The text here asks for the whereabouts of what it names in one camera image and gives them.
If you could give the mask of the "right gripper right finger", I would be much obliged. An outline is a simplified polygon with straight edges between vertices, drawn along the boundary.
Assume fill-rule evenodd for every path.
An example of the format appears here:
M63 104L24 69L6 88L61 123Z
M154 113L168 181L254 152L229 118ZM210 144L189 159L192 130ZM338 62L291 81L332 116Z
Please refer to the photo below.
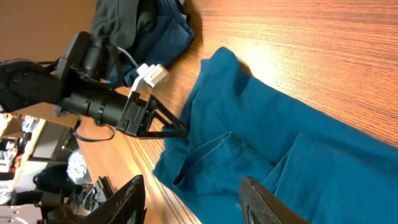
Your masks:
M242 177L239 202L245 224L308 224L252 177Z

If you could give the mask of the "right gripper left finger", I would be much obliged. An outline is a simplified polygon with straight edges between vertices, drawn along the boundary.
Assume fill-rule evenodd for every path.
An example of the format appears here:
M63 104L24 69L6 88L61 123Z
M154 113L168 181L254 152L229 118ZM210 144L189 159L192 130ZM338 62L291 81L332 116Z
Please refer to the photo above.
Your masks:
M144 177L136 175L79 224L143 224L145 201Z

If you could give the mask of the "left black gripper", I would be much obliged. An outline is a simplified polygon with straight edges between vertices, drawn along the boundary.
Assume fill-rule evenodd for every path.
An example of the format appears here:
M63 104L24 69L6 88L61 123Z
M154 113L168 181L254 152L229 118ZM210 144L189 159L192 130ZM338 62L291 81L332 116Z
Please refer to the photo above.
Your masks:
M160 131L150 131L153 120L163 124ZM187 129L154 95L147 101L140 99L138 92L132 92L124 106L116 129L135 138L162 139L183 138Z

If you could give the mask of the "blue polo shirt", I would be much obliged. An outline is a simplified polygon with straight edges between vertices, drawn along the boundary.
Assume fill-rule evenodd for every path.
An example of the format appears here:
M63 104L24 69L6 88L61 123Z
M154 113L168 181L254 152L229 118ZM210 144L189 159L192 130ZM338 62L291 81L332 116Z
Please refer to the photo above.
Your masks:
M252 177L309 223L396 223L397 149L246 74L232 51L201 63L184 138L154 175L203 223L242 223Z

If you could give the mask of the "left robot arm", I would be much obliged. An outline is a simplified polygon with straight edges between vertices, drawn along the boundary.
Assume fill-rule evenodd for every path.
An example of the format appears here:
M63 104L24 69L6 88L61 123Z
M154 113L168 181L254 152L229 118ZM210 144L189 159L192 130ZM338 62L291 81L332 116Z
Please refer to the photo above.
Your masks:
M138 66L121 47L79 32L63 56L53 62L15 59L1 62L1 112L39 103L93 118L97 126L142 139L182 138L187 129L155 96L140 98L167 76L158 65Z

